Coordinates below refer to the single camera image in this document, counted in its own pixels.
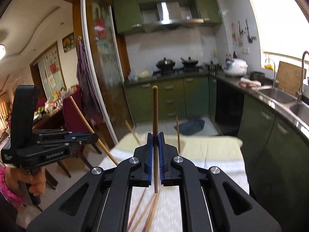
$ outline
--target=ceiling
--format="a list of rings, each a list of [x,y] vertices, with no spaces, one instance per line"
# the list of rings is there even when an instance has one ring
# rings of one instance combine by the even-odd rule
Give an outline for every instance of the ceiling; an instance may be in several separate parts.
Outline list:
[[[24,57],[33,52],[38,29],[41,32],[46,21],[63,8],[72,8],[72,4],[63,0],[12,0],[0,19],[0,44],[7,51],[0,60],[0,93],[30,64]]]

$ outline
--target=ceiling light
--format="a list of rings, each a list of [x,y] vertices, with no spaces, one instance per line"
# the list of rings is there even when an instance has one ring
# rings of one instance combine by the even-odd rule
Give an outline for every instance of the ceiling light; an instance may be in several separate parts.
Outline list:
[[[5,47],[3,44],[0,44],[0,60],[5,56]]]

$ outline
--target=wooden cutting board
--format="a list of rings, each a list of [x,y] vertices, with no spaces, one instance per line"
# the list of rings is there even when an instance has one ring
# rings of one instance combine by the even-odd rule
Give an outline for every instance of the wooden cutting board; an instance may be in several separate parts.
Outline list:
[[[276,80],[279,81],[278,88],[295,96],[296,92],[299,91],[300,78],[302,76],[302,67],[289,64],[286,62],[279,62],[278,72]]]

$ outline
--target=sink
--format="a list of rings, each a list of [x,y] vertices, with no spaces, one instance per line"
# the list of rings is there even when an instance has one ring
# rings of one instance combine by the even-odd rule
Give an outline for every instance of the sink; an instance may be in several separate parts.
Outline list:
[[[309,108],[302,103],[297,103],[290,107],[292,113],[309,125]]]
[[[282,104],[287,104],[296,100],[292,95],[276,88],[260,89],[259,92]]]

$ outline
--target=hand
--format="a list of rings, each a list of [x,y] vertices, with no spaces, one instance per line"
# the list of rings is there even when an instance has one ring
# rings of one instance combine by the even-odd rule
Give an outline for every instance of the hand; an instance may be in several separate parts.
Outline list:
[[[5,169],[5,183],[7,187],[15,194],[22,195],[18,181],[30,183],[32,186],[29,187],[29,193],[34,196],[39,196],[45,192],[45,167],[39,168],[36,175],[32,175],[15,166],[7,166]]]

